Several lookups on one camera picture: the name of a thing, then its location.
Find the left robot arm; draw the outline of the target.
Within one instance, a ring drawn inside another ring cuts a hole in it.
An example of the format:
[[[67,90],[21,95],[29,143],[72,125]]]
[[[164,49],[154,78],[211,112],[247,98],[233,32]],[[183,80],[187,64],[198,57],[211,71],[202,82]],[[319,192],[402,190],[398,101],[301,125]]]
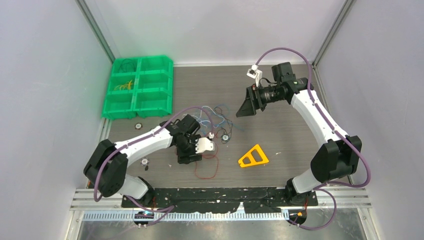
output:
[[[83,174],[102,197],[119,193],[134,198],[141,207],[148,207],[154,199],[153,188],[143,178],[129,175],[128,167],[169,147],[176,148],[179,164],[202,160],[202,154],[214,151],[215,144],[211,140],[214,136],[212,133],[207,137],[197,133],[200,127],[196,119],[188,114],[174,122],[164,121],[149,132],[129,140],[102,140],[88,160]]]

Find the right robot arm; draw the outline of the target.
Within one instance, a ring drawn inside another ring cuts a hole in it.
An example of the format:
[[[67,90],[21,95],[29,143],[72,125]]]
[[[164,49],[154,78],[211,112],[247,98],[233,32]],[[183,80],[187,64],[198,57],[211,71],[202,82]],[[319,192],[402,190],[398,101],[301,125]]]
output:
[[[274,82],[262,85],[262,71],[254,64],[247,76],[255,83],[246,88],[244,102],[236,117],[254,116],[257,110],[264,111],[267,104],[287,101],[303,117],[317,141],[318,150],[304,173],[289,179],[284,188],[284,197],[291,205],[299,205],[316,187],[344,178],[357,171],[362,148],[358,136],[350,136],[340,128],[310,84],[303,77],[297,78],[289,62],[271,68]]]

